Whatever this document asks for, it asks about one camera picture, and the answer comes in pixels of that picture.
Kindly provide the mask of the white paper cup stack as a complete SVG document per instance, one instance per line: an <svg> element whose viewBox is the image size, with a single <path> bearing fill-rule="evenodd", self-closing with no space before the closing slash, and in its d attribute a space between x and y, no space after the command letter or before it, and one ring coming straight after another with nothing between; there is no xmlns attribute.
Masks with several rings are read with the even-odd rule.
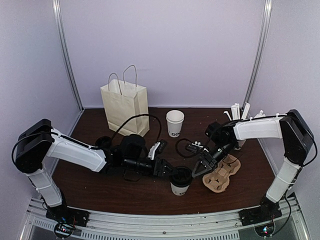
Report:
<svg viewBox="0 0 320 240"><path fill-rule="evenodd" d="M185 115L180 110L170 110L166 114L168 135L172 138L180 136Z"/></svg>

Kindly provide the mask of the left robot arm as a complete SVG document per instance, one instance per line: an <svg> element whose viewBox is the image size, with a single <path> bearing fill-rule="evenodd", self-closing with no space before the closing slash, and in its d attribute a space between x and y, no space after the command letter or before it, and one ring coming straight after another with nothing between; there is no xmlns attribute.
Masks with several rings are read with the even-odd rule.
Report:
<svg viewBox="0 0 320 240"><path fill-rule="evenodd" d="M18 137L11 160L43 197L48 212L61 222L67 222L73 212L63 192L45 170L44 158L64 160L96 173L123 168L151 177L172 176L178 172L177 168L158 157L166 145L166 141L159 140L147 149L145 139L138 134L124 136L115 146L107 136L99 138L96 145L89 145L62 134L44 118Z"/></svg>

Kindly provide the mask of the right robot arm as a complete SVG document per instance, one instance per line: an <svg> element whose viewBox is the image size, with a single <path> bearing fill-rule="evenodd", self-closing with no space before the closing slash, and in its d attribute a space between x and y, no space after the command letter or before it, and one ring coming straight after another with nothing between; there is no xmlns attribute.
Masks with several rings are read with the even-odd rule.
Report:
<svg viewBox="0 0 320 240"><path fill-rule="evenodd" d="M285 114L237 119L208 125L205 135L214 142L212 150L197 148L200 157L192 170L192 177L202 176L218 168L230 151L248 139L281 139L284 146L283 164L252 216L266 221L279 211L279 201L295 183L299 173L307 165L306 158L316 147L314 135L299 111L291 109Z"/></svg>

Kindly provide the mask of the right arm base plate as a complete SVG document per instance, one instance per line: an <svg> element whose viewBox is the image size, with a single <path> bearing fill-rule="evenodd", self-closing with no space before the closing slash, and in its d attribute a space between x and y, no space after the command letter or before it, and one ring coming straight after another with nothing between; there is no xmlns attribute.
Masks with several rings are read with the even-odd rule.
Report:
<svg viewBox="0 0 320 240"><path fill-rule="evenodd" d="M282 216L282 212L278 208L269 210L262 206L245 208L238 214L242 226L253 225L255 233L263 238L271 237L275 233L274 220Z"/></svg>

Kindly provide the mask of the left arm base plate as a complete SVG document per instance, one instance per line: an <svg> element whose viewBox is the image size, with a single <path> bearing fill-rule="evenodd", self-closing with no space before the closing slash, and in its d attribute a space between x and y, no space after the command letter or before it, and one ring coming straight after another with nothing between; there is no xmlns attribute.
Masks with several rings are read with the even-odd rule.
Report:
<svg viewBox="0 0 320 240"><path fill-rule="evenodd" d="M63 213L48 208L45 217L55 220L56 224L53 228L54 234L58 238L68 238L78 229L77 227L86 227L90 213L85 210L67 208Z"/></svg>

